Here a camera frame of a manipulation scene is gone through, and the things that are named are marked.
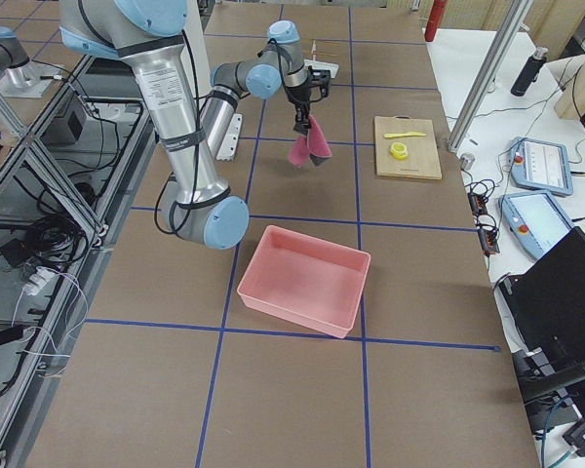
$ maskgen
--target wooden board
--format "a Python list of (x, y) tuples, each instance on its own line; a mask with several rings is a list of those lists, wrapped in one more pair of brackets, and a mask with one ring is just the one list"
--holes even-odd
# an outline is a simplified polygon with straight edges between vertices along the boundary
[[(384, 138), (385, 134), (423, 132), (427, 136)], [(408, 159), (398, 161), (390, 155), (390, 145), (401, 142), (408, 148)], [(442, 170), (431, 120), (374, 118), (375, 172), (378, 176), (440, 180)]]

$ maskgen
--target white table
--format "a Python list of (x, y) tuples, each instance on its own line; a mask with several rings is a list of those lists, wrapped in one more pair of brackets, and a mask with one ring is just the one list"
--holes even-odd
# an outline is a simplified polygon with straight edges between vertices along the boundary
[[(433, 63), (438, 88), (442, 93), (442, 101), (448, 116), (450, 127), (455, 120), (450, 117), (457, 117), (464, 100), (466, 99), (472, 83), (481, 67), (481, 64), (488, 52), (489, 45), (494, 38), (494, 31), (472, 31), (472, 30), (448, 30), (438, 31), (433, 43), (428, 44), (429, 54)], [(487, 94), (478, 114), (485, 114), (494, 109), (506, 109), (514, 107), (528, 107), (538, 101), (550, 97), (559, 87), (550, 71), (544, 67), (535, 83), (533, 83), (523, 97), (515, 97), (510, 94), (516, 77), (520, 73), (527, 58), (535, 51), (535, 46), (526, 33), (519, 33), (515, 38), (510, 51), (501, 64), (495, 80), (495, 91)], [(585, 138), (585, 130), (577, 121), (561, 120), (554, 110), (555, 102), (562, 92), (557, 91), (546, 104), (543, 113), (533, 125), (527, 137), (554, 141), (562, 143), (567, 147), (569, 159), (577, 161), (575, 144)], [(544, 103), (535, 105), (529, 110), (511, 110), (507, 112), (493, 113), (487, 117), (478, 117), (474, 120), (469, 129), (467, 138), (459, 147), (457, 154), (469, 152), (475, 155), (476, 161), (470, 174), (474, 180), (482, 178), (501, 179), (501, 172), (498, 169), (497, 156), (509, 149), (511, 140), (515, 137), (524, 137), (531, 123), (542, 111)], [(572, 164), (573, 171), (585, 172), (585, 140), (579, 145), (583, 162)], [(504, 154), (501, 162), (505, 162), (507, 155)], [(487, 210), (500, 219), (498, 209), (498, 197), (504, 193), (516, 193), (524, 191), (518, 188), (509, 180), (505, 174), (500, 187), (496, 188), (490, 201), (487, 203)], [(464, 175), (464, 181), (468, 182), (468, 175)], [(585, 177), (574, 177), (573, 195), (560, 198), (558, 201), (565, 212), (572, 218), (585, 215)], [(577, 223), (585, 231), (585, 221)], [(494, 283), (506, 273), (521, 274), (526, 272), (534, 263), (527, 253), (522, 249), (503, 221), (499, 238), (501, 253), (491, 257), (489, 266), (489, 278)], [(515, 325), (511, 314), (500, 296), (496, 293), (496, 302), (499, 312), (505, 325), (507, 341), (512, 351), (516, 351), (524, 344), (520, 342), (515, 332)], [(568, 426), (560, 426), (549, 434), (546, 441), (546, 463), (552, 464), (568, 448), (561, 438), (561, 434)], [(564, 465), (567, 468), (585, 468), (585, 458), (573, 455)]]

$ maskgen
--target metal pole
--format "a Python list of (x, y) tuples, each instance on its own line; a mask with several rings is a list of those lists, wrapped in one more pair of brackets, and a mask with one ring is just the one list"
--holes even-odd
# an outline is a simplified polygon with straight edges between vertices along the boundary
[(479, 106), (486, 96), (488, 87), (496, 76), (498, 67), (509, 50), (532, 3), (533, 0), (512, 1), (505, 19), (500, 25), (491, 46), (489, 46), (486, 58), (472, 85), (470, 94), (466, 98), (461, 112), (459, 112), (459, 117), (457, 117), (455, 126), (448, 139), (448, 151), (452, 153), (457, 152), (459, 145), (466, 137), (466, 133), (475, 118), (475, 114), (477, 114)]
[(16, 114), (11, 106), (4, 100), (2, 95), (0, 94), (0, 118), (4, 122), (4, 125), (7, 126), (9, 131), (17, 136), (23, 137), (26, 134), (26, 127), (21, 122), (20, 117)]

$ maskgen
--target power strip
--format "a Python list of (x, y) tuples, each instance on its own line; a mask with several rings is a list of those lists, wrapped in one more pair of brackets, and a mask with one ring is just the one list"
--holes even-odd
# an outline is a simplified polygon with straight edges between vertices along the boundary
[(27, 295), (37, 295), (55, 276), (57, 274), (54, 271), (43, 266), (38, 266), (36, 273), (30, 275), (28, 282), (23, 285), (23, 291)]

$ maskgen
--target yellow bottle cap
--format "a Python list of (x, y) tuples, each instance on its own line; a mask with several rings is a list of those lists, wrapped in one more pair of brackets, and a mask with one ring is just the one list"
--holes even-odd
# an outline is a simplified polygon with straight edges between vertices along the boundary
[(408, 148), (404, 144), (397, 141), (396, 143), (392, 143), (390, 145), (390, 154), (394, 159), (403, 161), (404, 159), (408, 159)]

